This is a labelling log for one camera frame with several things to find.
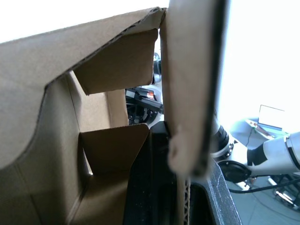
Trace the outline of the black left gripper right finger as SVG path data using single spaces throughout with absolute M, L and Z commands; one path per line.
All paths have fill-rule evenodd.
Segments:
M 204 179 L 193 178 L 190 187 L 191 225 L 241 225 L 224 176 L 215 161 Z

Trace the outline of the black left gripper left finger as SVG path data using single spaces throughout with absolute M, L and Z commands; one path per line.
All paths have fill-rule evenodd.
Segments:
M 169 130 L 161 121 L 149 130 L 130 169 L 123 224 L 175 224 L 177 180 L 168 151 Z

